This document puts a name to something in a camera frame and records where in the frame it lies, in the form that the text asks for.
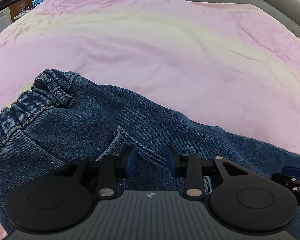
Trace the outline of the blue denim jeans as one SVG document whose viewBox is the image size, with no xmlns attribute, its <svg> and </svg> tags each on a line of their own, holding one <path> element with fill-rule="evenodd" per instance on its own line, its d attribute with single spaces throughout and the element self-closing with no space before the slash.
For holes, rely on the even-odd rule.
<svg viewBox="0 0 300 240">
<path fill-rule="evenodd" d="M 296 153 L 191 121 L 133 91 L 44 70 L 0 112 L 0 224 L 12 232 L 4 202 L 17 186 L 73 159 L 98 161 L 130 145 L 138 149 L 136 167 L 117 182 L 120 191 L 181 191 L 183 180 L 168 172 L 167 145 L 204 160 L 222 156 L 267 178 L 300 167 Z"/>
</svg>

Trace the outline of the pink floral bed duvet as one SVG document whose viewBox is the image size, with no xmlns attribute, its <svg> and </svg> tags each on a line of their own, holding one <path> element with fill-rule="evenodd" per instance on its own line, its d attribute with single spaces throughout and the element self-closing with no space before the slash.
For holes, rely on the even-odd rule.
<svg viewBox="0 0 300 240">
<path fill-rule="evenodd" d="M 0 112 L 44 70 L 130 90 L 300 155 L 300 39 L 253 5 L 47 0 L 0 33 Z M 0 239 L 300 239 L 299 206 L 285 230 L 240 233 L 185 199 L 185 178 L 174 178 L 181 191 L 117 187 L 117 198 L 60 232 L 23 232 L 8 219 L 12 232 L 0 224 Z"/>
</svg>

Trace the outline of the white small cabinet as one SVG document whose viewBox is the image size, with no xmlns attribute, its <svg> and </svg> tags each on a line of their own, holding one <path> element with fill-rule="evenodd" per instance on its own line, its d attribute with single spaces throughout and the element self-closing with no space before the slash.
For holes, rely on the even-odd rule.
<svg viewBox="0 0 300 240">
<path fill-rule="evenodd" d="M 0 32 L 12 24 L 10 8 L 6 7 L 0 11 Z"/>
</svg>

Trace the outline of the brown wooden nightstand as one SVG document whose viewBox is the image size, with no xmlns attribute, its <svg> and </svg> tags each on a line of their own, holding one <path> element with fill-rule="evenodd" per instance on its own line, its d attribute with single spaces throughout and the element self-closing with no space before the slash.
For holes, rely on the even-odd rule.
<svg viewBox="0 0 300 240">
<path fill-rule="evenodd" d="M 27 8 L 32 8 L 32 0 L 20 0 L 9 6 L 12 22 L 16 21 L 15 17 L 26 12 Z"/>
</svg>

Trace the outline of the blue tissue box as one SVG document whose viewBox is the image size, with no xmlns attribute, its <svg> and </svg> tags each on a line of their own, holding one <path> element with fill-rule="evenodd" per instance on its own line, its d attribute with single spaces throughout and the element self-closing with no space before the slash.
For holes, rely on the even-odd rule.
<svg viewBox="0 0 300 240">
<path fill-rule="evenodd" d="M 36 7 L 36 6 L 38 6 L 40 3 L 43 3 L 44 1 L 46 1 L 46 0 L 33 0 L 33 1 L 32 1 L 32 6 L 33 6 L 33 7 Z"/>
</svg>

